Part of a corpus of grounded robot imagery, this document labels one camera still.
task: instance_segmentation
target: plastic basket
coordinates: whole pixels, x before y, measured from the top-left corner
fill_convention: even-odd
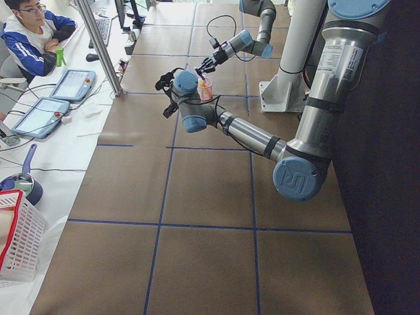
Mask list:
[[[13,212],[6,245],[0,248],[0,287],[30,282],[35,277],[45,218],[21,190],[0,192],[0,211]]]

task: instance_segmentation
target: white desk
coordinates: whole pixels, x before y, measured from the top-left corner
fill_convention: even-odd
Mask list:
[[[96,72],[96,82],[91,92],[95,91],[106,76],[100,61],[87,62],[87,53],[95,53],[89,49],[89,35],[83,21],[77,21],[78,30],[64,48],[64,58],[67,65],[56,68],[51,74],[45,77],[36,77],[30,87],[49,83],[57,83],[61,75],[67,69],[89,69]],[[124,51],[124,43],[127,35],[122,34],[119,23],[113,20],[108,53],[112,64],[116,65],[120,58],[127,59]],[[49,96],[53,87],[36,89],[38,96]],[[78,110],[70,113],[72,121],[67,124],[60,124],[46,139],[34,139],[30,143],[37,143],[38,148],[32,159],[32,169],[73,169],[86,170],[95,150],[96,141],[105,120],[110,111],[114,94],[110,84],[103,83],[100,92],[90,97]],[[28,92],[20,98],[19,102],[33,104],[36,97]],[[99,106],[102,110],[93,117],[86,118],[83,108],[90,105]],[[26,112],[29,108],[25,105],[16,104],[13,110]],[[20,115],[9,114],[5,123],[12,127]],[[20,144],[27,142],[30,137],[23,136]],[[28,153],[30,144],[22,147],[0,151],[2,158],[22,164]],[[1,149],[7,149],[3,142]],[[21,167],[0,159],[0,179],[21,172]],[[31,283],[23,283],[12,287],[0,288],[0,314],[19,315],[29,314],[35,301],[42,281],[47,272],[55,247],[58,243],[61,232],[66,223],[68,214],[79,190],[80,184],[85,175],[84,171],[38,171],[33,170],[31,174],[42,185],[44,192],[36,208],[45,216],[47,226],[41,244],[38,273]]]

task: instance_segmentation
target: label sticker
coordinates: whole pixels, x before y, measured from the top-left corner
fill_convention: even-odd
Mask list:
[[[320,63],[316,71],[335,75],[343,55],[344,45],[326,45],[322,51]]]
[[[330,76],[352,81],[356,75],[363,49],[350,45],[326,45],[318,69]]]
[[[363,49],[355,46],[346,46],[341,57],[343,65],[339,67],[340,69],[343,69],[343,72],[338,73],[336,77],[342,77],[343,80],[352,81],[356,75],[357,67],[359,66],[362,55]]]

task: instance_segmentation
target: pink cup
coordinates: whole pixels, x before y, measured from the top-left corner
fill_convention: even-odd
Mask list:
[[[209,77],[205,81],[198,79],[197,91],[202,101],[211,100],[213,98],[213,80]]]

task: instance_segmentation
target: frying pan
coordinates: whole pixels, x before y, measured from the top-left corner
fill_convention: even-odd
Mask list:
[[[21,173],[9,176],[0,182],[0,190],[23,190],[26,199],[32,203],[32,205],[35,205],[41,199],[43,193],[41,184],[30,175],[31,160],[36,149],[37,144],[32,144],[25,158]]]

